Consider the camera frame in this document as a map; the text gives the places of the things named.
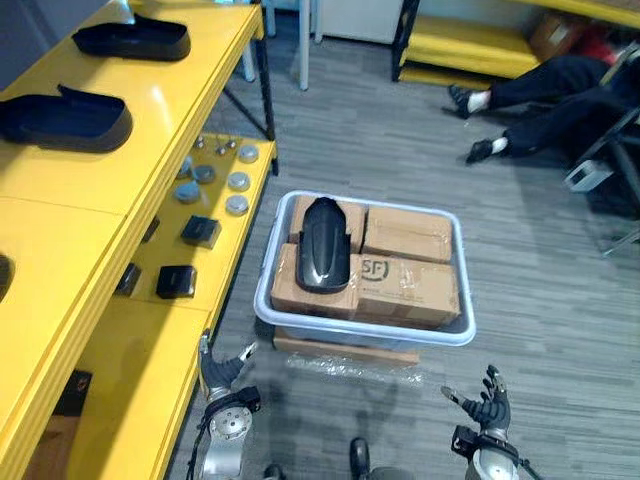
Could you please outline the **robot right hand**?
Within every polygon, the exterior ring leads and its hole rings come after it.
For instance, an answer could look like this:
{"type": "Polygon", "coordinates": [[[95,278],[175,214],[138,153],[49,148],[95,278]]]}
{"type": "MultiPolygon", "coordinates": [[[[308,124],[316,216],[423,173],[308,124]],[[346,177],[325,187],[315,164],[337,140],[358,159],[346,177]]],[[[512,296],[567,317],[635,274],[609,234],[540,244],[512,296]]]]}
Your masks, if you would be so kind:
{"type": "Polygon", "coordinates": [[[446,385],[440,387],[440,392],[478,423],[483,434],[507,441],[511,406],[506,382],[494,365],[488,365],[482,383],[485,390],[481,393],[480,401],[471,400],[446,385]]]}

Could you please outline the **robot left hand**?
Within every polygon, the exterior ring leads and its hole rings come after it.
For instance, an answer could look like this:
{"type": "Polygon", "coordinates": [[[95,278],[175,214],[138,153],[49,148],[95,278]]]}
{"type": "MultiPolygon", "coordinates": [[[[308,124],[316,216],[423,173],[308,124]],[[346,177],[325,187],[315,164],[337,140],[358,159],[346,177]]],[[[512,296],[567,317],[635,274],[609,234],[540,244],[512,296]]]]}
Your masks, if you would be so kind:
{"type": "Polygon", "coordinates": [[[258,342],[254,341],[235,357],[217,361],[213,358],[209,345],[210,333],[209,329],[205,329],[198,343],[199,382],[208,403],[230,394],[232,384],[258,349],[258,342]]]}

